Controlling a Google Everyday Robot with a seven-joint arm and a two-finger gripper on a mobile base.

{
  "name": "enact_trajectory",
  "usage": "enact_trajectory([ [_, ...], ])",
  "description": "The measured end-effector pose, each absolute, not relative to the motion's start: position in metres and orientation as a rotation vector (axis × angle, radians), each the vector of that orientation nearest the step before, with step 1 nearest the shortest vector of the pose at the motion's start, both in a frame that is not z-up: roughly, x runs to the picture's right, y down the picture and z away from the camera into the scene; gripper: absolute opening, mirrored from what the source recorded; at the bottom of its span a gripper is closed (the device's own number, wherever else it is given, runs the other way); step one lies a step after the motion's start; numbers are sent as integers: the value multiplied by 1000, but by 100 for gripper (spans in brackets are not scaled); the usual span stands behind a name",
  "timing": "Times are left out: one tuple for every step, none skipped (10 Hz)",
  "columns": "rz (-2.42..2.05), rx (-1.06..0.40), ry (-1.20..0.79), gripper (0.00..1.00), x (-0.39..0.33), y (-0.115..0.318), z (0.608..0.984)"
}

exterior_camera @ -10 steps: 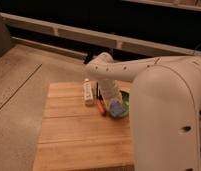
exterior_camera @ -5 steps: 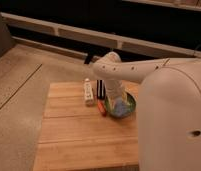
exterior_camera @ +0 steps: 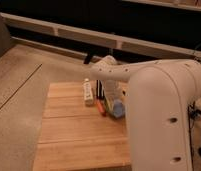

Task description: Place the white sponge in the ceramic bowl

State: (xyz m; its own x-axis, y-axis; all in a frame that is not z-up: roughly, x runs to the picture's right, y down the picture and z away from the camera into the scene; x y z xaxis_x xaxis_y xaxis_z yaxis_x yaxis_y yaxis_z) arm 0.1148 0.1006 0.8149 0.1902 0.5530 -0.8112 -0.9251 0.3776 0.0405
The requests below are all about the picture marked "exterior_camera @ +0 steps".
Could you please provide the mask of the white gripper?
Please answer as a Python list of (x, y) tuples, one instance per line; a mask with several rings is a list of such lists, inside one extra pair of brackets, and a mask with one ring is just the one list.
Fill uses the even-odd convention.
[(123, 100), (122, 88), (118, 81), (104, 80), (102, 82), (104, 94), (110, 105), (113, 105), (115, 100)]

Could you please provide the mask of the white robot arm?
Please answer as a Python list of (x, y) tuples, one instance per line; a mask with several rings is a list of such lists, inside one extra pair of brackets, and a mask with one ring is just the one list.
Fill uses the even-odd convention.
[(126, 125), (132, 171), (193, 171), (188, 106), (201, 97), (201, 63), (190, 59), (91, 67), (98, 80), (127, 84)]

